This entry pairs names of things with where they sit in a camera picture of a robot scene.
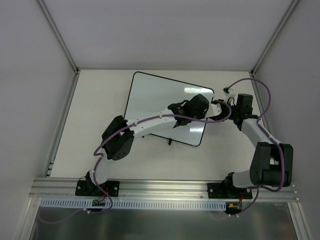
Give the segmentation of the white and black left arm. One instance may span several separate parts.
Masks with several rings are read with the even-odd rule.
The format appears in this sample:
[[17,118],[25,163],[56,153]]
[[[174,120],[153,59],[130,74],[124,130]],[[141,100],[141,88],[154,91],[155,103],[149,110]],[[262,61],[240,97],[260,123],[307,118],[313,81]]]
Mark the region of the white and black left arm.
[[127,120],[122,115],[116,116],[103,132],[102,142],[93,155],[113,161],[121,160],[130,153],[135,139],[202,120],[208,108],[209,101],[198,94],[191,100],[172,103],[166,109],[146,118]]

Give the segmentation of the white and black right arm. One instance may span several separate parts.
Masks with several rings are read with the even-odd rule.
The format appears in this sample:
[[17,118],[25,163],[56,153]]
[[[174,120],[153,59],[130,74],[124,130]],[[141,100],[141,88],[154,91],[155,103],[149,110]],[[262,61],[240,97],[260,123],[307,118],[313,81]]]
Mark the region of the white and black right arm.
[[235,105],[222,104],[220,114],[211,117],[218,121],[228,118],[245,134],[255,147],[248,170],[230,172],[220,183],[219,189],[228,198],[235,198],[246,189],[263,188],[278,192],[292,183],[294,149],[275,139],[253,114],[253,96],[241,93]]

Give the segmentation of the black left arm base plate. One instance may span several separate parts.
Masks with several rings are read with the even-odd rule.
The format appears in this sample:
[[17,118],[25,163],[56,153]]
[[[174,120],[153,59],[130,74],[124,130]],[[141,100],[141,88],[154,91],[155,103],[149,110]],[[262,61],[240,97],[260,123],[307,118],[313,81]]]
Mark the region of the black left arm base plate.
[[[110,197],[118,197],[120,190],[119,181],[106,181],[99,185]],[[75,195],[81,197],[102,197],[102,192],[94,183],[87,183],[85,179],[78,180],[75,188]]]

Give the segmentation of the white whiteboard with black frame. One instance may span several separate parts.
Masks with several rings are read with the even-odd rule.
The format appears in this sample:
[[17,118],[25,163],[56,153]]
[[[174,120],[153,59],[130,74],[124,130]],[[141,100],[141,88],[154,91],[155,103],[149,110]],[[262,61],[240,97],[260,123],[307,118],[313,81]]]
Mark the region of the white whiteboard with black frame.
[[[198,94],[211,102],[215,92],[212,88],[202,85],[137,71],[132,77],[124,118],[145,119],[159,113],[170,104],[191,100]],[[155,131],[152,135],[198,147],[202,142],[205,127],[205,123],[193,121],[186,126]]]

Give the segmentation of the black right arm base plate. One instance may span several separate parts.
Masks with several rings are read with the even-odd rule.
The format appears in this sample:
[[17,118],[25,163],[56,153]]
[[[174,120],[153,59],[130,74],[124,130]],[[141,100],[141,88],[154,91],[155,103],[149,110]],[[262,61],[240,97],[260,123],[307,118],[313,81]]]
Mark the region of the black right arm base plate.
[[207,184],[207,194],[209,199],[245,199],[253,198],[252,192],[247,192],[246,188],[226,186],[223,182]]

